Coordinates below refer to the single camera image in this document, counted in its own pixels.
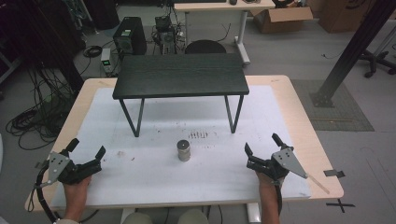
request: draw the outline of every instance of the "metal cylinder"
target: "metal cylinder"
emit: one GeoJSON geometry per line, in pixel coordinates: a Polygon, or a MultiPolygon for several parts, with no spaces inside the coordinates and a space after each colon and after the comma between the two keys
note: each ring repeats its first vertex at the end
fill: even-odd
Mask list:
{"type": "Polygon", "coordinates": [[[190,159],[190,143],[187,140],[180,140],[177,142],[178,158],[181,161],[188,161],[190,159]]]}

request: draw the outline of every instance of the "small black table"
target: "small black table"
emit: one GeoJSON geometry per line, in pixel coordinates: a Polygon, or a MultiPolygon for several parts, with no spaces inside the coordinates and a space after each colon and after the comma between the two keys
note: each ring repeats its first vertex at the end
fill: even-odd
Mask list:
{"type": "Polygon", "coordinates": [[[139,136],[146,98],[224,95],[231,132],[235,133],[248,84],[237,54],[176,54],[125,56],[113,92],[135,137],[139,136]],[[239,95],[233,122],[228,95],[239,95]],[[124,100],[141,99],[137,127],[124,100]]]}

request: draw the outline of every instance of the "cardboard box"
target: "cardboard box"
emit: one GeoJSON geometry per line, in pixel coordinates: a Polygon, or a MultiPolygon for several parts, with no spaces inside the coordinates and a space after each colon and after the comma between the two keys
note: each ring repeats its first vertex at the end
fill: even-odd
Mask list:
{"type": "Polygon", "coordinates": [[[254,23],[264,34],[299,31],[304,21],[314,19],[309,7],[273,8],[251,13],[255,15],[254,23]]]}
{"type": "Polygon", "coordinates": [[[356,31],[374,3],[367,0],[326,1],[319,24],[329,33],[356,31]]]}
{"type": "Polygon", "coordinates": [[[326,0],[306,0],[305,4],[311,8],[314,18],[320,18],[324,6],[326,5],[326,0]]]}

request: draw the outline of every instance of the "table leg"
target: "table leg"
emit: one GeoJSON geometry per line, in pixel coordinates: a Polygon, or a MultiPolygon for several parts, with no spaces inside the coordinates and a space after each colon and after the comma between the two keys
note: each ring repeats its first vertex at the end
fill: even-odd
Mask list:
{"type": "Polygon", "coordinates": [[[142,115],[143,115],[143,107],[145,104],[145,99],[143,98],[142,101],[140,102],[139,118],[137,119],[137,128],[136,129],[134,128],[134,124],[132,123],[131,116],[129,116],[128,109],[126,108],[126,105],[122,99],[120,100],[120,104],[121,104],[122,110],[125,114],[125,117],[128,120],[129,125],[131,126],[134,136],[138,137],[139,133],[140,133],[140,124],[142,123],[142,115]]]}
{"type": "Polygon", "coordinates": [[[250,59],[248,58],[248,54],[247,54],[247,51],[245,49],[244,42],[243,42],[244,41],[244,33],[245,33],[245,25],[247,23],[247,17],[248,17],[248,12],[246,10],[243,10],[241,13],[241,24],[239,27],[239,36],[235,37],[235,43],[239,49],[239,52],[241,53],[241,57],[242,57],[244,65],[250,64],[250,59]]]}
{"type": "Polygon", "coordinates": [[[227,108],[228,121],[230,121],[231,133],[235,133],[236,125],[238,124],[239,114],[241,113],[242,103],[244,101],[244,95],[239,96],[239,103],[238,103],[238,108],[236,109],[236,115],[234,121],[233,118],[231,117],[230,104],[228,103],[227,95],[224,96],[224,99],[225,99],[225,106],[227,108]]]}

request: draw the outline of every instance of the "chair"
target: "chair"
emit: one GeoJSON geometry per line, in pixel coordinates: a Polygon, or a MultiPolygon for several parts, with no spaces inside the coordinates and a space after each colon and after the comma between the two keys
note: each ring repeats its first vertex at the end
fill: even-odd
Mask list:
{"type": "Polygon", "coordinates": [[[217,41],[197,40],[190,43],[185,54],[203,54],[203,53],[227,53],[226,49],[217,41]]]}
{"type": "Polygon", "coordinates": [[[366,60],[370,62],[370,72],[364,74],[365,77],[369,78],[372,77],[373,74],[376,72],[376,65],[382,64],[389,68],[388,74],[395,75],[396,74],[396,64],[390,63],[385,60],[385,57],[388,55],[387,51],[383,51],[385,47],[390,43],[393,37],[396,35],[396,26],[393,30],[388,34],[388,36],[382,41],[381,45],[378,49],[371,53],[367,49],[363,52],[363,54],[359,57],[360,60],[366,60]]]}

